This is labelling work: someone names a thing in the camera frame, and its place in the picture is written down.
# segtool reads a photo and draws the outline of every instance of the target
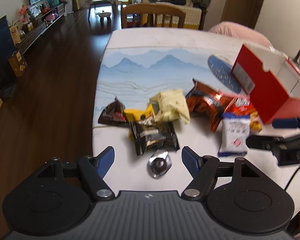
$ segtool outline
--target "black cabinet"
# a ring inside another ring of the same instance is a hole
[[[10,35],[7,19],[2,17],[0,19],[0,91],[16,79],[8,61],[15,51],[16,48]]]

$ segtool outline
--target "door frame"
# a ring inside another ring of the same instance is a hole
[[[249,25],[248,27],[251,28],[251,29],[254,29],[256,24],[257,24],[257,21],[258,21],[260,12],[261,12],[261,8],[262,8],[262,5],[263,5],[263,1],[264,0],[259,0],[259,1],[256,0],[254,10],[252,10],[250,12],[250,20],[248,22],[248,25]],[[220,22],[224,21],[224,17],[225,17],[226,11],[228,10],[228,7],[229,7],[229,0],[226,0],[225,5],[223,7]]]

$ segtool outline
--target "cable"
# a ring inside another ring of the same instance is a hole
[[[291,178],[289,179],[289,181],[288,181],[286,187],[284,188],[284,191],[287,191],[287,188],[289,187],[289,185],[290,185],[292,179],[294,178],[294,176],[297,174],[297,172],[298,172],[299,170],[300,170],[300,166],[299,166],[299,167],[295,170],[295,172],[292,174],[292,176],[291,176]]]

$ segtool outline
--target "red box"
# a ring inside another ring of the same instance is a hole
[[[243,45],[231,73],[263,123],[300,116],[300,71],[283,55]]]

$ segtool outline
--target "pink chair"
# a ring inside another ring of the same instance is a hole
[[[264,35],[238,23],[221,22],[213,26],[209,32],[253,41],[267,48],[272,47],[271,42]]]

